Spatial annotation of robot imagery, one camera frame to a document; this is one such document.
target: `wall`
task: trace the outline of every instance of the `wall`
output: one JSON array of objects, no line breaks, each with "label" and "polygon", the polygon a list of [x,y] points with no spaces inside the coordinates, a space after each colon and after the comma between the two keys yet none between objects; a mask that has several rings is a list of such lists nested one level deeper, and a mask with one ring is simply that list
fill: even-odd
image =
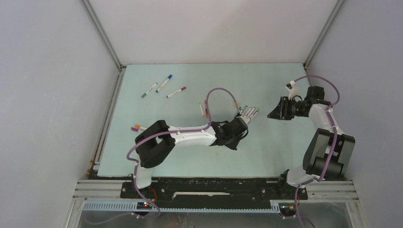
[{"label": "wall", "polygon": [[0,227],[62,227],[117,69],[78,0],[0,2]]},{"label": "wall", "polygon": [[337,0],[92,0],[123,64],[304,62]]},{"label": "wall", "polygon": [[340,90],[335,116],[356,139],[347,175],[374,228],[401,227],[402,12],[403,1],[347,1],[309,68]]}]

